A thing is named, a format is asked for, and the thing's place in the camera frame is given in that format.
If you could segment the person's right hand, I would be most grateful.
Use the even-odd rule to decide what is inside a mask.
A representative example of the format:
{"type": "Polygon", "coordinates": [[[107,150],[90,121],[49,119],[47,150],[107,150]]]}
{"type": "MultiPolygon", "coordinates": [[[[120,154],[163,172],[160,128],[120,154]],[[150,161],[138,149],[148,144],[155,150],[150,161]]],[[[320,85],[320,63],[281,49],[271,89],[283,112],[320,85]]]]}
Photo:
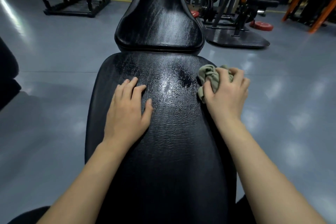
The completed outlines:
{"type": "Polygon", "coordinates": [[[238,68],[216,68],[219,74],[219,87],[210,103],[208,112],[218,130],[241,123],[241,113],[248,97],[250,79],[238,68]]]}

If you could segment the person's left hand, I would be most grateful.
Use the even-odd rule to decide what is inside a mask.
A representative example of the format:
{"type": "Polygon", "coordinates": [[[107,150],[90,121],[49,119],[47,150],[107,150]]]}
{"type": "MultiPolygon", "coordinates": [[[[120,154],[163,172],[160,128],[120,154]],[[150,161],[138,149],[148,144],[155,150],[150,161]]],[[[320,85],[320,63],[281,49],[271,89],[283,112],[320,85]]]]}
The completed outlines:
{"type": "Polygon", "coordinates": [[[136,86],[132,93],[124,93],[125,81],[121,84],[121,95],[113,94],[101,145],[127,151],[145,133],[150,124],[142,124],[144,111],[141,107],[141,98],[146,85],[136,86]]]}

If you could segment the olive green cleaning cloth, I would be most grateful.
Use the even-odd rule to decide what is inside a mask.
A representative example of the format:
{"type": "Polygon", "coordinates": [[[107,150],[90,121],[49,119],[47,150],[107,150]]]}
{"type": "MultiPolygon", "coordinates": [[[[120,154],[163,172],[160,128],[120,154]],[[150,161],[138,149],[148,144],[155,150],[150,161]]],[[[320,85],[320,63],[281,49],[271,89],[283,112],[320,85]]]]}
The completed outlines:
{"type": "Polygon", "coordinates": [[[213,92],[216,93],[220,82],[219,74],[216,71],[216,67],[214,65],[208,64],[199,68],[198,78],[200,80],[201,86],[197,91],[197,95],[201,102],[205,103],[203,85],[207,80],[209,80],[213,92]]]}

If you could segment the person's right forearm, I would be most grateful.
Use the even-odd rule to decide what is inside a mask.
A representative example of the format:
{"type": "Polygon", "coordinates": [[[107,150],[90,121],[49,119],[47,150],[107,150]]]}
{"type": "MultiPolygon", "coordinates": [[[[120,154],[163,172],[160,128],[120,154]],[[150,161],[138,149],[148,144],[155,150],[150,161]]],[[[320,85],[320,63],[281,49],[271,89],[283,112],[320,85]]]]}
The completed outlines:
{"type": "Polygon", "coordinates": [[[326,224],[239,119],[215,119],[257,224],[326,224]]]}

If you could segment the person's left forearm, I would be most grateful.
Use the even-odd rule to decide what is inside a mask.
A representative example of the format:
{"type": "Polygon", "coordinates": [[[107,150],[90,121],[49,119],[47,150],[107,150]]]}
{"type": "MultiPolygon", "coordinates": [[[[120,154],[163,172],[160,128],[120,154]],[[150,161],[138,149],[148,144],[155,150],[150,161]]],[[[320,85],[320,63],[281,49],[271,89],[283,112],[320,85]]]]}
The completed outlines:
{"type": "Polygon", "coordinates": [[[37,224],[95,224],[110,184],[134,143],[103,140],[71,186],[37,224]]]}

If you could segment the long black bench back pad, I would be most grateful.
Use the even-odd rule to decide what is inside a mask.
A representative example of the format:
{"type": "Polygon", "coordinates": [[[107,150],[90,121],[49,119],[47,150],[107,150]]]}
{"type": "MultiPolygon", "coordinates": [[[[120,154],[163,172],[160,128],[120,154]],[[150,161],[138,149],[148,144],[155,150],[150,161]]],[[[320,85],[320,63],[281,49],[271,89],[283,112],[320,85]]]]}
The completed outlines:
{"type": "Polygon", "coordinates": [[[152,99],[149,129],[126,154],[96,224],[232,224],[237,173],[229,151],[198,99],[200,56],[120,52],[96,77],[87,118],[85,162],[102,141],[115,88],[138,78],[152,99]]]}

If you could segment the black rubber floor mat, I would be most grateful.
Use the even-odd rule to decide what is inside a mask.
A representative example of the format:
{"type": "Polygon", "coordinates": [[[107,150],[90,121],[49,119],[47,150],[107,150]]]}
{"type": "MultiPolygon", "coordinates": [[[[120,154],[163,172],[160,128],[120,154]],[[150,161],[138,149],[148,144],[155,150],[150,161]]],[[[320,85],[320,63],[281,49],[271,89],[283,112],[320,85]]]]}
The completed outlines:
{"type": "Polygon", "coordinates": [[[270,42],[258,33],[230,22],[216,26],[203,22],[203,33],[209,44],[221,48],[264,49],[270,46],[270,42]]]}

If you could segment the short black bench seat pad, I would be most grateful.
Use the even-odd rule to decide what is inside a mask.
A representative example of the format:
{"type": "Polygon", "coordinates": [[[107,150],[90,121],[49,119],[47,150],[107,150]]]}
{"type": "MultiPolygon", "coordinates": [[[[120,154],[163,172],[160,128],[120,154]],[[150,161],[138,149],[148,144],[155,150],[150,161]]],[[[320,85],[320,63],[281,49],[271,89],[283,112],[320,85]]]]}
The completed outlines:
{"type": "Polygon", "coordinates": [[[132,0],[114,38],[121,51],[195,56],[205,43],[185,0],[132,0]]]}

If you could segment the large red weight plate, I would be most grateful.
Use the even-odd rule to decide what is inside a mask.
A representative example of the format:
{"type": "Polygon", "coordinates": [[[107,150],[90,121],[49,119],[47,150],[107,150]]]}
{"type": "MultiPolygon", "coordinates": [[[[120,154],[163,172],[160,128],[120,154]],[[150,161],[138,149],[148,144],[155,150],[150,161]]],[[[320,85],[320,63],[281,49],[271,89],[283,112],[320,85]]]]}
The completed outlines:
{"type": "Polygon", "coordinates": [[[261,30],[261,31],[272,31],[273,28],[274,28],[274,26],[269,24],[269,23],[261,22],[261,21],[255,21],[255,20],[250,22],[249,26],[251,28],[261,30]]]}

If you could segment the black padded equipment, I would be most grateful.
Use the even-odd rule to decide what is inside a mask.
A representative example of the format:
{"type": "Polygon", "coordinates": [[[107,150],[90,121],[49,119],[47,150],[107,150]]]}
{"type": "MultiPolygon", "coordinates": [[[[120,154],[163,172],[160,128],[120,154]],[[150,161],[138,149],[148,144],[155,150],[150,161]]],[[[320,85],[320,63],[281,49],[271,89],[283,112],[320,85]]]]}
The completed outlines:
{"type": "Polygon", "coordinates": [[[0,37],[0,111],[20,92],[18,62],[0,37]]]}

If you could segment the black trousers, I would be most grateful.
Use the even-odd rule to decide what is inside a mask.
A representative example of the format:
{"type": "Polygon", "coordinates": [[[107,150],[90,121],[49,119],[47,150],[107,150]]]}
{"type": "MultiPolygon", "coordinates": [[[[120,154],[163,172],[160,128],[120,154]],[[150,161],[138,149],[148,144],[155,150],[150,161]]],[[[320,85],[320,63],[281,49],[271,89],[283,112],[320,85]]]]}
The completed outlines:
{"type": "MultiPolygon", "coordinates": [[[[36,224],[49,208],[43,206],[22,213],[7,224],[36,224]]],[[[232,224],[257,224],[246,195],[236,203],[232,217],[232,224]]]]}

